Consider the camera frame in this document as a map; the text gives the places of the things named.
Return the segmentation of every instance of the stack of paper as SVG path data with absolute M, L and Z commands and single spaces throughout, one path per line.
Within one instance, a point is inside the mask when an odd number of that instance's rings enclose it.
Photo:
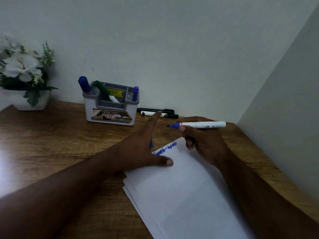
M 174 165 L 126 172 L 123 189 L 155 239 L 255 238 L 219 170 L 183 138 L 154 154 Z

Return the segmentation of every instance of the white planter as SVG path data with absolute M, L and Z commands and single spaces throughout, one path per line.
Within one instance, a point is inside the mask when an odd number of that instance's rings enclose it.
M 40 91 L 39 102 L 35 106 L 31 106 L 23 96 L 26 94 L 25 90 L 7 90 L 2 88 L 7 100 L 20 111 L 40 111 L 44 110 L 49 102 L 50 91 Z

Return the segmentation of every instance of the wood grain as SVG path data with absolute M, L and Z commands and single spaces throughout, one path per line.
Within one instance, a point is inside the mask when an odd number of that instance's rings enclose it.
M 0 112 L 0 196 L 65 169 L 121 141 L 134 126 L 87 122 L 83 104 L 52 101 L 40 112 L 10 106 Z M 166 128 L 175 120 L 160 118 L 153 133 L 154 150 L 180 133 Z M 284 198 L 319 222 L 311 200 L 232 123 L 221 129 L 229 148 Z M 123 173 L 105 181 L 56 234 L 56 238 L 152 238 L 122 190 Z

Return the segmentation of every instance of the fingernail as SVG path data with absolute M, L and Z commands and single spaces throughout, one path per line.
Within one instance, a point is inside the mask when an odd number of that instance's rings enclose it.
M 166 162 L 166 166 L 173 166 L 174 162 L 170 158 Z
M 179 130 L 180 132 L 184 132 L 184 131 L 185 131 L 185 127 L 184 127 L 184 126 L 180 126 L 180 127 L 178 128 L 178 130 Z

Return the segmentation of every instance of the desk organizer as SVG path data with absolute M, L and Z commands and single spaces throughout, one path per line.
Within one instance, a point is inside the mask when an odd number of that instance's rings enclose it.
M 86 120 L 89 122 L 112 123 L 133 126 L 135 123 L 136 109 L 139 103 L 132 101 L 134 87 L 101 82 L 120 103 L 112 102 L 108 96 L 91 82 L 92 93 L 82 93 L 84 97 Z

